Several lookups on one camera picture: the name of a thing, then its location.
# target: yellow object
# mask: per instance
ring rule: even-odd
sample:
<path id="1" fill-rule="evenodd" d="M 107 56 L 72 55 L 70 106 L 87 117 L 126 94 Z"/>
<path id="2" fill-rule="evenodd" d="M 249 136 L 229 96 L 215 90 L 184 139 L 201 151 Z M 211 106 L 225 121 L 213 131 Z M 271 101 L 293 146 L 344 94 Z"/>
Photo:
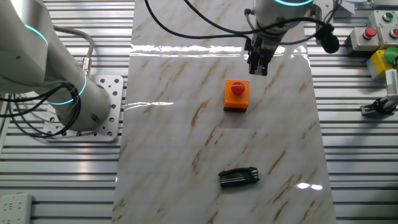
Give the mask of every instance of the yellow object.
<path id="1" fill-rule="evenodd" d="M 386 50 L 378 50 L 371 57 L 374 67 L 376 68 L 377 74 L 383 76 L 386 75 L 385 74 L 386 70 L 392 68 L 392 64 L 388 62 L 387 59 L 384 57 L 385 51 Z"/>

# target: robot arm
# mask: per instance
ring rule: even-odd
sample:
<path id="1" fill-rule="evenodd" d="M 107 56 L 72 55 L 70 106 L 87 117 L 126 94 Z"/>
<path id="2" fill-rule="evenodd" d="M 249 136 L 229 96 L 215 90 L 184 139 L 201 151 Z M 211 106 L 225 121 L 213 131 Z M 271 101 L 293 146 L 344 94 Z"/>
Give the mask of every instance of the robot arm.
<path id="1" fill-rule="evenodd" d="M 60 82 L 68 82 L 77 88 L 82 105 L 71 129 L 89 131 L 105 120 L 111 109 L 108 92 L 85 75 L 84 70 L 89 68 L 81 68 L 62 44 L 41 0 L 0 1 L 0 34 L 1 91 L 35 91 L 41 95 Z M 65 126 L 74 117 L 74 103 L 68 90 L 59 90 L 48 102 Z"/>
<path id="2" fill-rule="evenodd" d="M 256 28 L 258 29 L 288 19 L 304 17 L 310 9 L 317 12 L 314 13 L 314 16 L 319 17 L 317 19 L 322 20 L 322 14 L 327 15 L 333 10 L 333 1 L 327 1 L 330 1 L 330 3 L 325 3 L 325 0 L 318 0 L 317 2 L 321 3 L 322 6 L 320 7 L 314 5 L 312 0 L 254 0 L 254 9 L 251 14 L 256 17 Z M 291 22 L 253 35 L 248 58 L 250 74 L 267 75 L 268 64 L 282 38 L 289 29 L 299 23 Z"/>

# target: red push button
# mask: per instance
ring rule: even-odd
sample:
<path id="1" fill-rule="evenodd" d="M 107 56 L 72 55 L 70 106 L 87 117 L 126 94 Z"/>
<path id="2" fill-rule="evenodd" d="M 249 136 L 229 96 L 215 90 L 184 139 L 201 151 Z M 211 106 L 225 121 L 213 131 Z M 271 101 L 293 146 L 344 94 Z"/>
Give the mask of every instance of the red push button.
<path id="1" fill-rule="evenodd" d="M 393 30 L 390 32 L 390 36 L 391 36 L 392 38 L 394 38 L 394 39 L 398 38 L 398 29 L 393 29 Z"/>
<path id="2" fill-rule="evenodd" d="M 231 91 L 235 95 L 242 95 L 244 93 L 244 85 L 242 83 L 234 83 L 232 84 Z"/>
<path id="3" fill-rule="evenodd" d="M 368 38 L 372 38 L 377 34 L 377 30 L 373 27 L 368 27 L 365 30 L 365 36 Z"/>

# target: allen key set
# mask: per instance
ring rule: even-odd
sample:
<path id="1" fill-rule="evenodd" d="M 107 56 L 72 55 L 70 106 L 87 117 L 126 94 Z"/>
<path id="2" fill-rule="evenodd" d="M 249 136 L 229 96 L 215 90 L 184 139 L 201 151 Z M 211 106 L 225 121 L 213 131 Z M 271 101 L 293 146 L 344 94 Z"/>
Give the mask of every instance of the allen key set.
<path id="1" fill-rule="evenodd" d="M 259 172 L 255 167 L 235 168 L 220 172 L 221 187 L 239 187 L 259 181 Z"/>

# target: control box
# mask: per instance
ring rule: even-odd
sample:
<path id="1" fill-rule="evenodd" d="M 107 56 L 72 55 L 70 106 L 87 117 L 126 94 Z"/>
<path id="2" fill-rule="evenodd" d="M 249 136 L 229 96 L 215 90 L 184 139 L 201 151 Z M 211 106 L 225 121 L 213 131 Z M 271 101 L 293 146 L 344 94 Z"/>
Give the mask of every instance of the control box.
<path id="1" fill-rule="evenodd" d="M 385 78 L 386 70 L 392 69 L 392 64 L 385 58 L 386 50 L 378 50 L 366 62 L 373 80 Z"/>
<path id="2" fill-rule="evenodd" d="M 378 50 L 398 47 L 398 26 L 380 26 L 376 30 L 380 40 Z"/>
<path id="3" fill-rule="evenodd" d="M 369 58 L 380 47 L 377 30 L 374 27 L 354 28 L 345 44 L 349 57 Z"/>
<path id="4" fill-rule="evenodd" d="M 32 196 L 29 194 L 4 195 L 0 198 L 1 224 L 29 224 Z"/>
<path id="5" fill-rule="evenodd" d="M 224 111 L 246 112 L 250 103 L 250 83 L 246 80 L 226 80 Z"/>
<path id="6" fill-rule="evenodd" d="M 398 11 L 375 10 L 369 16 L 369 24 L 371 27 L 379 26 L 398 26 Z"/>

